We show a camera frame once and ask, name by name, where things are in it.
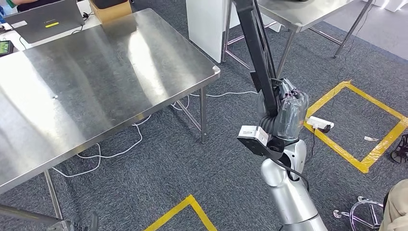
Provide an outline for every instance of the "carpet floor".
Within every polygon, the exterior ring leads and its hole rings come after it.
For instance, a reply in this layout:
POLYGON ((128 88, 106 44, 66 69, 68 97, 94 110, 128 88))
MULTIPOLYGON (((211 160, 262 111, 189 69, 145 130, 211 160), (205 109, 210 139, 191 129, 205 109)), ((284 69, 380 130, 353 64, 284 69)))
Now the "carpet floor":
MULTIPOLYGON (((177 31, 188 38, 185 1, 140 0, 136 9, 152 8, 177 31)), ((318 24, 325 33, 342 38, 345 32, 327 23, 318 24)), ((239 27, 231 37, 240 35, 239 27)), ((283 52, 289 33, 268 30, 275 60, 283 52)), ((282 77, 287 77, 310 96, 310 104, 339 82, 352 84, 365 93, 408 116, 408 61, 356 38, 333 59, 337 46, 319 35, 305 31, 297 35, 282 77)), ((231 47, 234 54, 249 61, 246 44, 231 47)), ((208 86, 209 94, 255 90, 248 71, 233 59, 218 65, 221 78, 208 86)), ((256 125, 254 94, 208 98, 207 144, 182 112, 167 107, 140 125, 143 141, 126 154, 103 159, 101 166, 86 175, 65 178, 50 170, 65 218, 75 215, 89 222, 92 211, 100 215, 100 230, 142 231, 163 214, 192 194, 213 225, 220 231, 275 231, 280 222, 265 183, 260 176, 263 158, 251 154, 236 139, 241 125, 256 125)), ((199 99, 190 97, 190 111, 199 116, 199 99)), ((391 114, 349 90, 343 90, 316 112, 333 121, 328 136, 361 160, 398 123, 391 114)), ((300 134, 311 156, 313 134, 300 134)), ((100 143, 103 155, 127 149, 140 139, 135 127, 129 127, 100 143)), ((398 181, 408 178, 407 165, 394 163, 391 147, 363 174, 319 138, 315 139, 313 157, 304 173, 310 182, 310 194, 328 230, 350 230, 347 219, 335 219, 334 209, 349 210, 363 195, 382 202, 398 181)), ((82 155, 97 153, 93 146, 82 155)), ((77 156, 59 164, 66 174, 93 168, 97 159, 77 156)), ((0 195, 0 203, 53 215, 44 176, 31 180, 0 195)), ((360 211, 362 217, 368 216, 360 211)), ((33 222, 0 217, 0 230, 39 231, 46 227, 33 222)), ((189 206, 159 230, 206 230, 189 206)))

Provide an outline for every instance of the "laptop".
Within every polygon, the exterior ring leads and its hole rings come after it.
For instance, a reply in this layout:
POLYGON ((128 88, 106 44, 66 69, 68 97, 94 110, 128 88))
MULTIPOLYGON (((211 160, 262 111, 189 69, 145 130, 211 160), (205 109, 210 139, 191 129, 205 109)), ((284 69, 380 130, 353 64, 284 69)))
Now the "laptop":
POLYGON ((28 11, 11 14, 4 20, 28 43, 38 42, 85 24, 76 0, 61 0, 28 11))

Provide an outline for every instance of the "white cable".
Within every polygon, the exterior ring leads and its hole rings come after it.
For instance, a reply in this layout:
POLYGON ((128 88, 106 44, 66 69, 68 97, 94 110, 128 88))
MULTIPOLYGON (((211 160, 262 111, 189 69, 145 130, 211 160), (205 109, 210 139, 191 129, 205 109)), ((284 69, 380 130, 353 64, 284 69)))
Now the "white cable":
POLYGON ((152 116, 152 115, 150 115, 149 117, 147 117, 147 119, 143 120, 142 122, 140 122, 140 123, 138 123, 138 124, 132 124, 132 126, 138 126, 138 125, 144 124, 144 122, 148 121, 151 116, 152 116))
POLYGON ((123 151, 123 152, 121 152, 121 153, 116 153, 115 155, 110 155, 110 156, 105 156, 105 155, 101 155, 101 154, 100 154, 100 155, 93 155, 93 156, 80 156, 80 155, 78 155, 78 156, 81 157, 81 158, 83 158, 83 159, 91 159, 91 158, 95 158, 95 157, 109 159, 109 158, 113 158, 113 157, 115 157, 115 156, 122 155, 122 154, 125 154, 125 153, 129 152, 130 149, 132 149, 134 146, 136 146, 138 143, 140 143, 140 142, 143 140, 143 136, 141 135, 139 126, 135 126, 135 127, 138 129, 138 133, 139 133, 139 135, 140 135, 140 140, 137 141, 136 143, 134 143, 132 146, 130 146, 130 147, 129 147, 128 149, 126 149, 125 151, 123 151))
MULTIPOLYGON (((182 111, 183 109, 179 109, 179 108, 177 108, 176 107, 176 103, 173 103, 173 104, 170 104, 172 107, 174 107, 174 109, 176 109, 176 110, 178 110, 178 111, 182 111)), ((189 108, 189 105, 190 105, 190 96, 189 95, 187 95, 187 106, 186 106, 186 109, 187 108, 189 108)))
MULTIPOLYGON (((95 168, 93 168, 93 169, 91 169, 89 171, 86 171, 86 172, 82 172, 82 173, 72 175, 72 176, 65 175, 60 170, 58 170, 58 169, 56 169, 54 167, 52 167, 52 169, 54 169, 56 172, 58 172, 59 174, 63 175, 64 177, 67 177, 67 178, 77 177, 77 176, 84 175, 84 174, 87 174, 87 173, 90 173, 90 172, 96 170, 97 168, 99 168, 99 165, 101 165, 101 157, 102 157, 101 156, 101 146, 98 143, 96 143, 96 145, 98 146, 98 150, 99 150, 99 155, 96 155, 96 156, 99 156, 99 161, 98 161, 98 165, 95 168)), ((83 159, 87 159, 87 157, 85 157, 85 156, 80 156, 79 154, 76 154, 76 155, 83 158, 83 159)))
POLYGON ((123 152, 121 152, 121 153, 117 153, 117 154, 115 154, 115 155, 104 156, 104 155, 102 155, 102 152, 101 152, 101 146, 97 143, 96 145, 98 146, 99 155, 81 156, 81 155, 79 155, 79 154, 76 154, 78 157, 80 157, 80 158, 82 158, 82 159, 91 159, 91 158, 99 157, 98 165, 97 165, 95 168, 93 168, 93 169, 91 169, 91 170, 89 170, 89 171, 86 171, 86 172, 82 172, 82 173, 78 173, 78 174, 72 175, 72 176, 68 176, 68 175, 62 173, 61 171, 59 171, 58 169, 56 169, 56 168, 54 168, 54 167, 53 167, 52 169, 54 169, 54 170, 57 171, 59 174, 63 175, 64 177, 67 177, 67 178, 84 175, 84 174, 87 174, 87 173, 90 173, 90 172, 96 170, 96 169, 99 168, 99 166, 101 165, 101 159, 102 159, 102 158, 109 159, 109 158, 113 158, 113 157, 115 157, 115 156, 118 156, 118 155, 127 153, 129 150, 131 150, 133 147, 135 147, 137 144, 139 144, 139 143, 143 140, 143 136, 141 135, 141 132, 140 132, 140 129, 139 129, 139 125, 141 125, 141 124, 143 124, 144 122, 146 122, 147 120, 149 120, 151 116, 152 116, 152 115, 150 115, 149 117, 147 117, 147 119, 145 119, 144 121, 142 121, 142 122, 140 122, 140 123, 138 123, 138 124, 132 124, 132 126, 135 126, 135 127, 138 129, 138 133, 139 133, 139 135, 140 135, 140 140, 137 141, 136 143, 134 143, 132 146, 130 146, 130 147, 129 147, 128 149, 126 149, 125 151, 123 151, 123 152))
POLYGON ((242 95, 242 94, 248 94, 248 93, 258 94, 258 93, 255 92, 255 91, 246 91, 246 92, 227 92, 227 93, 224 93, 224 94, 221 94, 221 95, 206 95, 206 96, 209 96, 209 97, 221 97, 221 96, 229 95, 229 94, 232 94, 232 95, 242 95))

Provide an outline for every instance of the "black bag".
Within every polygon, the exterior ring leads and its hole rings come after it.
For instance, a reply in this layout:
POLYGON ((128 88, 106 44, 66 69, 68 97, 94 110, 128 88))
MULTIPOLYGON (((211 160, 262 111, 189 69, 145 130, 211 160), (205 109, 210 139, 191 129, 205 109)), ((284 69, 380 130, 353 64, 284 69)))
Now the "black bag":
POLYGON ((111 6, 119 5, 127 0, 91 0, 99 9, 105 9, 111 6))

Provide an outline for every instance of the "stainless steel table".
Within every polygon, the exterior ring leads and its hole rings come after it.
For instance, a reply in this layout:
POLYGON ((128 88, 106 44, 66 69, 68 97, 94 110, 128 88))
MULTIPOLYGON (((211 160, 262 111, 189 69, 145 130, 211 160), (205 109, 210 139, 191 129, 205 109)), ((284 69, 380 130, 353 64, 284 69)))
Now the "stainless steel table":
MULTIPOLYGON (((231 17, 231 7, 232 0, 228 1, 228 10, 227 10, 227 23, 225 27, 224 34, 224 45, 223 45, 223 61, 226 59, 226 54, 230 55, 233 59, 238 61, 240 64, 246 68, 250 68, 248 64, 242 61, 240 58, 235 56, 231 51, 228 51, 228 45, 237 42, 244 38, 244 36, 237 37, 233 40, 229 40, 229 30, 230 30, 230 17, 231 17)), ((259 10, 261 13, 275 20, 274 23, 265 25, 269 27, 275 23, 280 23, 288 28, 291 33, 289 35, 288 41, 286 43, 285 51, 280 60, 277 77, 282 72, 283 65, 285 64, 286 58, 289 53, 289 49, 292 45, 294 36, 296 33, 302 32, 306 29, 310 29, 313 32, 329 39, 330 41, 339 45, 334 57, 338 57, 340 51, 342 50, 345 43, 348 41, 350 36, 353 34, 358 23, 361 21, 363 15, 367 12, 369 6, 373 0, 368 0, 361 13, 358 15, 356 21, 352 25, 351 29, 348 31, 344 40, 341 42, 321 31, 316 30, 312 26, 323 21, 324 19, 332 16, 333 14, 343 10, 344 7, 354 0, 308 0, 308 1, 299 1, 299 0, 258 0, 259 10)))
POLYGON ((0 194, 45 172, 56 210, 47 169, 173 102, 205 142, 205 86, 220 73, 151 9, 2 57, 0 69, 0 194), (197 90, 201 123, 179 102, 197 90))

